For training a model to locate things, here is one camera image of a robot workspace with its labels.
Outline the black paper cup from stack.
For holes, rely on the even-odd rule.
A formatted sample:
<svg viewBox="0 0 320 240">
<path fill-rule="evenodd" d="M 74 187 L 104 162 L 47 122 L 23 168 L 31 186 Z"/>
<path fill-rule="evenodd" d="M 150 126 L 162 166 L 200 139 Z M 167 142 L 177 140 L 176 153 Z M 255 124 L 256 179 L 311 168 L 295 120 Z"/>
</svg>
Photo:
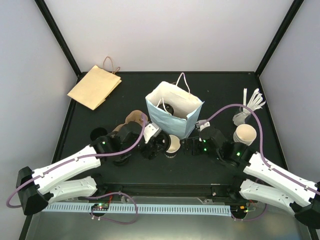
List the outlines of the black paper cup from stack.
<svg viewBox="0 0 320 240">
<path fill-rule="evenodd" d="M 180 143 L 180 139 L 175 135 L 170 134 L 169 138 L 170 138 L 170 144 L 169 144 L 169 148 L 165 152 L 165 156 L 167 158 L 172 159 L 177 155 L 177 152 L 181 147 L 181 143 Z"/>
</svg>

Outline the stack of black lids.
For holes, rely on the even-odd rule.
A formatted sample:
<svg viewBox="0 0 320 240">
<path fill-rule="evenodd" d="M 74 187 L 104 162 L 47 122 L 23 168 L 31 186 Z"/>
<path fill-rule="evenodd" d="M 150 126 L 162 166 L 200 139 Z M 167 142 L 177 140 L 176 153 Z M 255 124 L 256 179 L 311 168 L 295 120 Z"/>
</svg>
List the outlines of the stack of black lids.
<svg viewBox="0 0 320 240">
<path fill-rule="evenodd" d="M 124 154 L 124 155 L 121 155 L 120 158 L 114 160 L 112 163 L 115 165 L 115 166 L 123 166 L 125 164 L 128 163 L 129 159 L 131 157 L 131 154 Z"/>
</svg>

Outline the light blue paper bag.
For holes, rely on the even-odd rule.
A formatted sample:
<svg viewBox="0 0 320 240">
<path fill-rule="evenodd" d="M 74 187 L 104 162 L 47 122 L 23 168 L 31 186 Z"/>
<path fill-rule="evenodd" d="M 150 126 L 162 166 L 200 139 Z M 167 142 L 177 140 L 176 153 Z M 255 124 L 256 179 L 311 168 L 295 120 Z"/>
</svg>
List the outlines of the light blue paper bag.
<svg viewBox="0 0 320 240">
<path fill-rule="evenodd" d="M 145 101 L 151 121 L 162 131 L 182 140 L 189 137 L 194 130 L 204 102 L 191 94 L 183 72 L 179 78 L 183 78 L 187 91 L 178 86 L 180 79 L 175 84 L 162 81 L 145 97 Z M 158 108 L 162 103 L 171 105 L 174 114 L 170 115 Z"/>
</svg>

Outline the stack of white paper cups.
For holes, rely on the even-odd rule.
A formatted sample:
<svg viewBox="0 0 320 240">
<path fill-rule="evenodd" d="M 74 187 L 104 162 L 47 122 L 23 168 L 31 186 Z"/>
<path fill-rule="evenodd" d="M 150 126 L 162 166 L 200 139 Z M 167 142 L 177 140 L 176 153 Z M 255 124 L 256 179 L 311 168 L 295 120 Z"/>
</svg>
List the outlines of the stack of white paper cups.
<svg viewBox="0 0 320 240">
<path fill-rule="evenodd" d="M 249 124 L 240 124 L 233 133 L 233 141 L 250 146 L 257 137 L 255 128 Z"/>
</svg>

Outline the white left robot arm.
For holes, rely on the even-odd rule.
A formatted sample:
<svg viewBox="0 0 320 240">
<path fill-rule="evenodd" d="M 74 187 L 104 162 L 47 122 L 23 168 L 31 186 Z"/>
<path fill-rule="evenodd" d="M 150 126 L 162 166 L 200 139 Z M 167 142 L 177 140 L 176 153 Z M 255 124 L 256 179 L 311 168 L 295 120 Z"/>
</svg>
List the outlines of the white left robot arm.
<svg viewBox="0 0 320 240">
<path fill-rule="evenodd" d="M 32 170 L 26 166 L 19 170 L 16 189 L 26 216 L 44 210 L 48 205 L 70 198 L 92 196 L 103 199 L 108 192 L 99 176 L 74 180 L 85 171 L 100 167 L 109 157 L 114 164 L 124 164 L 129 157 L 140 152 L 146 159 L 154 159 L 168 149 L 171 140 L 154 123 L 147 125 L 130 121 L 120 129 L 96 134 L 91 144 L 51 165 Z"/>
</svg>

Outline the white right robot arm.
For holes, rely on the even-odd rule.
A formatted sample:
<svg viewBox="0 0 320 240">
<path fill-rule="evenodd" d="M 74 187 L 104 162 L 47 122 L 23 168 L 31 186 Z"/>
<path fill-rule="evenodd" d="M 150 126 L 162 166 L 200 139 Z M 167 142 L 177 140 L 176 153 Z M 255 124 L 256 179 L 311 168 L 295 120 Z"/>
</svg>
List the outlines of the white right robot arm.
<svg viewBox="0 0 320 240">
<path fill-rule="evenodd" d="M 180 141 L 184 152 L 207 155 L 234 172 L 228 198 L 254 200 L 283 209 L 313 229 L 320 228 L 320 184 L 301 178 L 249 146 L 229 141 L 220 130 L 209 126 L 196 137 Z"/>
</svg>

